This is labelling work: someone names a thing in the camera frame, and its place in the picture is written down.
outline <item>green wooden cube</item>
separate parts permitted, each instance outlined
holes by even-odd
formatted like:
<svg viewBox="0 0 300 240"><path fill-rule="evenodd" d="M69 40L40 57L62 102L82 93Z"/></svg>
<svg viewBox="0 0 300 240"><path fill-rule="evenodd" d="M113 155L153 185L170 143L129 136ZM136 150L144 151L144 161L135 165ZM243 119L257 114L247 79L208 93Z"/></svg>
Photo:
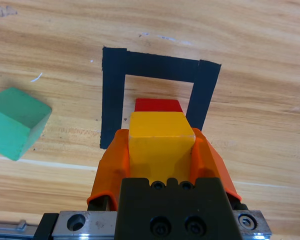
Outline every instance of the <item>green wooden cube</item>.
<svg viewBox="0 0 300 240"><path fill-rule="evenodd" d="M0 92L0 154L18 160L40 137L51 112L14 87Z"/></svg>

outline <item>black tape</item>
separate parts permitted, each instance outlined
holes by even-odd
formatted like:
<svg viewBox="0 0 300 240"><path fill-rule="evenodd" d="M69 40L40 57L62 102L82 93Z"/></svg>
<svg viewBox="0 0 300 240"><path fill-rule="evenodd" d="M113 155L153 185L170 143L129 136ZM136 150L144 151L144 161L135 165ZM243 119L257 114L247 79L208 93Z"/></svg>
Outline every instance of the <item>black tape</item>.
<svg viewBox="0 0 300 240"><path fill-rule="evenodd" d="M191 127L202 129L220 67L210 61L104 47L100 148L107 149L121 129L126 74L193 83L186 118Z"/></svg>

